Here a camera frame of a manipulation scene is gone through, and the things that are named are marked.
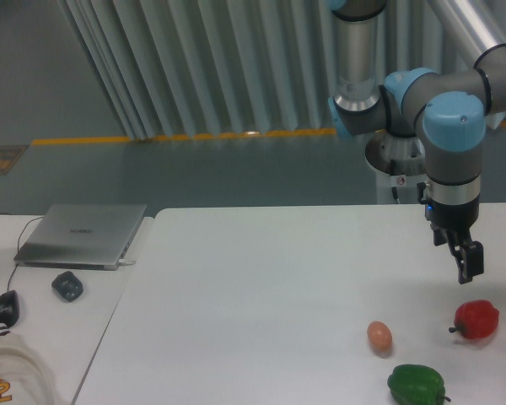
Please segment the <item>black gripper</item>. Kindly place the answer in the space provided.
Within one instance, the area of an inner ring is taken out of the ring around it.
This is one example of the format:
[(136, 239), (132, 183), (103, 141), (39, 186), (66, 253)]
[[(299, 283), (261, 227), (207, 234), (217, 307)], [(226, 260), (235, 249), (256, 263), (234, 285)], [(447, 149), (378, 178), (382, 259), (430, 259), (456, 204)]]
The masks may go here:
[(434, 224), (433, 244), (442, 246), (448, 243), (458, 267), (458, 282), (467, 284), (483, 274), (482, 243), (473, 240), (468, 230), (479, 215), (479, 192), (472, 191), (470, 183), (447, 186), (423, 181), (417, 184), (417, 200), (425, 206), (425, 218)]

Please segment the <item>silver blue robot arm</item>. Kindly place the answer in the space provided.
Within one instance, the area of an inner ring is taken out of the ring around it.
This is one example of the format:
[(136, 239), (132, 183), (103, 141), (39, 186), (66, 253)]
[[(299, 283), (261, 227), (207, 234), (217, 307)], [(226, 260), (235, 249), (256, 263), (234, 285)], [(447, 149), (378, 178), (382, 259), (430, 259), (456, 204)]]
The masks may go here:
[(390, 176), (420, 176), (417, 200), (436, 246), (449, 247), (459, 281), (484, 271), (482, 244), (471, 237), (479, 214), (482, 143), (486, 119), (506, 111), (506, 34), (482, 1), (432, 1), (463, 60), (464, 72), (441, 75), (420, 67), (389, 74), (378, 84), (374, 73), (376, 32), (383, 1), (330, 1), (342, 39), (339, 79), (328, 100), (336, 132), (352, 138), (386, 131), (417, 157), (398, 159), (370, 141), (370, 165)]

